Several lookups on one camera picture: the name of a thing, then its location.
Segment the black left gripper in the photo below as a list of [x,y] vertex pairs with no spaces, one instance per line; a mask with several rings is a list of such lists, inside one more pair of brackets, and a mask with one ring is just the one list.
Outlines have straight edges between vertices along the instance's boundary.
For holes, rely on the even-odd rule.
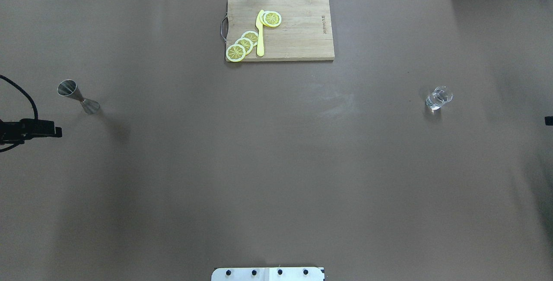
[[[25,130],[20,134],[20,123]],[[61,138],[63,129],[55,127],[51,120],[40,120],[24,118],[20,121],[0,120],[0,144],[1,145],[19,145],[22,140],[31,140],[34,138]]]

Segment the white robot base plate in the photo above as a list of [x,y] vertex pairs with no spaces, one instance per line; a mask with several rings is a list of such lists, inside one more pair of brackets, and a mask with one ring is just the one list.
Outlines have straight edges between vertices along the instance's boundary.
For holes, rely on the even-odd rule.
[[325,281],[319,267],[216,268],[212,281]]

